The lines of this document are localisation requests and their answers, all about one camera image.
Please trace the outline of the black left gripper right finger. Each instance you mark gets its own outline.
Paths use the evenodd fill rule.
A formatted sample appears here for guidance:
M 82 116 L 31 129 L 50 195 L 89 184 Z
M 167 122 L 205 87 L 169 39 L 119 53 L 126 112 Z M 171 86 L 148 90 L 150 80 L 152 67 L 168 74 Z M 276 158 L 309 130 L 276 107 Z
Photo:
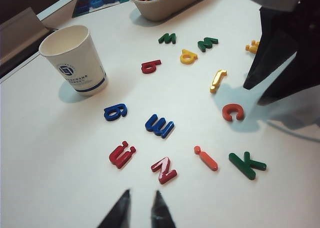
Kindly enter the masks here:
M 175 228 L 176 224 L 171 216 L 169 208 L 160 193 L 156 191 L 151 207 L 151 227 L 154 228 Z

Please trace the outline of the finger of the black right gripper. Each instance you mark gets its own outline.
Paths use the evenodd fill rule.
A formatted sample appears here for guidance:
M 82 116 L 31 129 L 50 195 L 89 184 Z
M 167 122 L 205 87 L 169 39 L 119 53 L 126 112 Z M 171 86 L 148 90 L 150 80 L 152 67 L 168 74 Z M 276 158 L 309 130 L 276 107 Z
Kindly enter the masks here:
M 304 38 L 295 58 L 265 90 L 259 105 L 268 105 L 320 84 L 320 39 Z
M 265 7 L 260 8 L 261 39 L 243 87 L 252 89 L 267 78 L 297 49 L 292 37 L 293 15 Z

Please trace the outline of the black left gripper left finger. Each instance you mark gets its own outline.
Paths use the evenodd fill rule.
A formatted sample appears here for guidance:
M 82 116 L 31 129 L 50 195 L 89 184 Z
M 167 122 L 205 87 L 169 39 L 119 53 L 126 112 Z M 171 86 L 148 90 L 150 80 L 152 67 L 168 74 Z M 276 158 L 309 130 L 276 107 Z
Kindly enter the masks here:
M 98 228 L 120 228 L 129 227 L 131 196 L 127 189 L 117 200 L 108 214 L 103 218 Z

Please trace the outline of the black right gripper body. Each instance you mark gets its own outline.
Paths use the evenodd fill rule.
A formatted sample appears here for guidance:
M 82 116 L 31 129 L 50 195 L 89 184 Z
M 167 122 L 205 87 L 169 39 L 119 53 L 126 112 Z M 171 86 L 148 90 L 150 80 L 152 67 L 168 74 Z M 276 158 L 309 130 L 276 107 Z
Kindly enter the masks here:
M 292 51 L 320 50 L 320 0 L 299 0 L 291 21 Z

